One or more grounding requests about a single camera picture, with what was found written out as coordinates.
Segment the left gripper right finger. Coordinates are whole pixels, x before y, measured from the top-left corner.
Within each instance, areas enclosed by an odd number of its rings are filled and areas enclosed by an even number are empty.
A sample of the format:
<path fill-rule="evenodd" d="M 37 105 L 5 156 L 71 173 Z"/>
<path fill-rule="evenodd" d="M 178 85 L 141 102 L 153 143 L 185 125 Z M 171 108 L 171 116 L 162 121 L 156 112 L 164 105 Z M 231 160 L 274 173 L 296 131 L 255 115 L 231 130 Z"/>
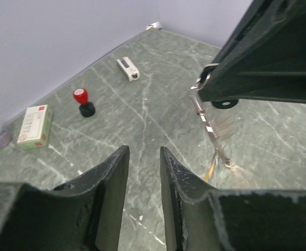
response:
<path fill-rule="evenodd" d="M 217 189 L 160 149 L 167 250 L 306 250 L 306 190 Z"/>

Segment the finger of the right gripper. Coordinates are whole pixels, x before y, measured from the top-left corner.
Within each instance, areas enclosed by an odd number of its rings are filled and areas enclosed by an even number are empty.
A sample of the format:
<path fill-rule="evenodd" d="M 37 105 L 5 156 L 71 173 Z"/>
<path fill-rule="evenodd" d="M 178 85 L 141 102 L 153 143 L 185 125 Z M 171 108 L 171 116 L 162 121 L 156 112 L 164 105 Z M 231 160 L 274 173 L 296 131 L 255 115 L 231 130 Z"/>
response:
<path fill-rule="evenodd" d="M 306 1 L 253 1 L 212 63 L 204 102 L 306 104 Z"/>

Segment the metal keyring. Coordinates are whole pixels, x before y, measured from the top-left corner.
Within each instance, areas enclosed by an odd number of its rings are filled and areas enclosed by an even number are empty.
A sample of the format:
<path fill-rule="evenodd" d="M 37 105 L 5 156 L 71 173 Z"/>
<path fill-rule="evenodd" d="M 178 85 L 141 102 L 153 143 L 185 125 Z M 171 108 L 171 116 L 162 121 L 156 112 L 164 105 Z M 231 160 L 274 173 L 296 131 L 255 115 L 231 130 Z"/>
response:
<path fill-rule="evenodd" d="M 197 78 L 195 85 L 191 87 L 191 90 L 201 90 L 207 80 L 210 78 L 211 73 L 214 71 L 216 67 L 219 66 L 219 63 L 211 63 L 207 64 L 202 72 L 200 73 L 199 77 Z"/>

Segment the black key fob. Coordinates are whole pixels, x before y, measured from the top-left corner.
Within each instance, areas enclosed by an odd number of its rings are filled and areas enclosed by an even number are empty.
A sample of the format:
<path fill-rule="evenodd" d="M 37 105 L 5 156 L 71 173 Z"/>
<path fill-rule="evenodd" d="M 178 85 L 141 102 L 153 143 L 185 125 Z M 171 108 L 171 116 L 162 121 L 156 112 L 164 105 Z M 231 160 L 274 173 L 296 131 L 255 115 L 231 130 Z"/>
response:
<path fill-rule="evenodd" d="M 212 101 L 211 104 L 217 109 L 230 109 L 238 104 L 238 99 Z"/>

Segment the silver keys bunch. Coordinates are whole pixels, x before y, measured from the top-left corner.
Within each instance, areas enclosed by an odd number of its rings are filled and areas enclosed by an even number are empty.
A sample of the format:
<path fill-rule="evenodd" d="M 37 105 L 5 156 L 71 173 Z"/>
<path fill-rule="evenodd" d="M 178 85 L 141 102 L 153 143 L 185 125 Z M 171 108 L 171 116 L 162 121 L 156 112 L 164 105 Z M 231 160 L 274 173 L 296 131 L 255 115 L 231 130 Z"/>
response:
<path fill-rule="evenodd" d="M 203 125 L 204 135 L 213 147 L 205 175 L 213 158 L 218 157 L 218 165 L 207 183 L 221 188 L 251 188 L 252 176 L 238 161 L 238 151 L 234 143 L 235 116 L 213 105 L 206 108 L 199 96 L 199 90 L 190 90 L 190 98 Z"/>

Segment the yellow tag key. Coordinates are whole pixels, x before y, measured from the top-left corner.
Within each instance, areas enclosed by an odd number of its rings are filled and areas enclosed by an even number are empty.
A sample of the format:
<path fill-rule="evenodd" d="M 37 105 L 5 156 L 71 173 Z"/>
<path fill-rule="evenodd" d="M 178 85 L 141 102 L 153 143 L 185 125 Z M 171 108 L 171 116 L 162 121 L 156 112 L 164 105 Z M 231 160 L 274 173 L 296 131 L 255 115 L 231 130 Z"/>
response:
<path fill-rule="evenodd" d="M 210 167 L 209 167 L 209 169 L 208 169 L 208 171 L 207 171 L 207 173 L 206 173 L 206 175 L 204 177 L 204 181 L 205 182 L 208 182 L 210 180 L 210 178 L 212 177 L 213 172 L 215 170 L 215 167 L 217 165 L 218 165 L 218 157 L 214 157 L 212 162 L 211 162 L 211 165 L 210 165 Z"/>

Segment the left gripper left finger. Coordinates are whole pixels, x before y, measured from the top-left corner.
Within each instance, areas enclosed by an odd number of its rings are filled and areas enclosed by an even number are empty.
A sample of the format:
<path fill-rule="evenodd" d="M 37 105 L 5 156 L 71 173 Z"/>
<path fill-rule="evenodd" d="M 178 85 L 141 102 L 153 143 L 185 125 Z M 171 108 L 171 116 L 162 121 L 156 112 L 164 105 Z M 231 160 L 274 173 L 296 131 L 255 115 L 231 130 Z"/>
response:
<path fill-rule="evenodd" d="M 0 250 L 117 250 L 129 162 L 123 145 L 52 190 L 0 182 Z"/>

